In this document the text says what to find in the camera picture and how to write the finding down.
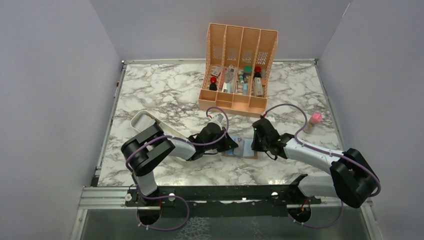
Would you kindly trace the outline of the white VIP credit card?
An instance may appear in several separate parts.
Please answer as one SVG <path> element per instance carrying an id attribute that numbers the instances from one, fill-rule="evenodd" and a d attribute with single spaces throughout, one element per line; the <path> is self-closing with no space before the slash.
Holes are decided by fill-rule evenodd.
<path id="1" fill-rule="evenodd" d="M 244 148 L 245 148 L 245 140 L 243 138 L 237 138 L 235 142 L 237 143 L 237 147 L 233 149 L 233 154 L 237 157 L 243 157 Z"/>

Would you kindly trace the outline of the brown leather card holder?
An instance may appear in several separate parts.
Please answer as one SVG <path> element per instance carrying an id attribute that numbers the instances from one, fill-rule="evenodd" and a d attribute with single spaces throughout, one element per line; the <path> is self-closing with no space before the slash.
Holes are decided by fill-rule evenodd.
<path id="1" fill-rule="evenodd" d="M 236 148 L 231 148 L 223 152 L 221 155 L 224 157 L 243 158 L 243 159 L 257 159 L 258 153 L 252 149 L 252 138 L 243 138 L 239 136 L 232 136 L 231 139 L 238 145 Z"/>

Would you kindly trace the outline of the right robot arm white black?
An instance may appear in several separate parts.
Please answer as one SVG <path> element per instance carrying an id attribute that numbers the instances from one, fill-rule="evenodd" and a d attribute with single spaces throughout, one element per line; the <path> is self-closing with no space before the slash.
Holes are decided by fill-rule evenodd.
<path id="1" fill-rule="evenodd" d="M 290 133 L 280 135 L 266 118 L 257 120 L 252 127 L 254 151 L 267 153 L 274 160 L 280 157 L 300 161 L 326 173 L 307 175 L 288 190 L 289 199 L 296 204 L 319 196 L 339 198 L 344 204 L 359 208 L 380 187 L 374 171 L 354 148 L 339 151 L 300 142 Z"/>

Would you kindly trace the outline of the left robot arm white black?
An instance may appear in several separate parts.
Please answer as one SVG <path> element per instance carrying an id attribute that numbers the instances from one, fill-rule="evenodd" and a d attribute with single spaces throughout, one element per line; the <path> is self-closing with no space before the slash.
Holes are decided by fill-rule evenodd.
<path id="1" fill-rule="evenodd" d="M 157 200 L 154 169 L 166 157 L 194 161 L 208 155 L 208 151 L 222 153 L 238 146 L 219 123 L 209 122 L 199 133 L 188 138 L 166 135 L 155 123 L 127 140 L 120 150 L 139 189 L 138 199 L 149 206 Z"/>

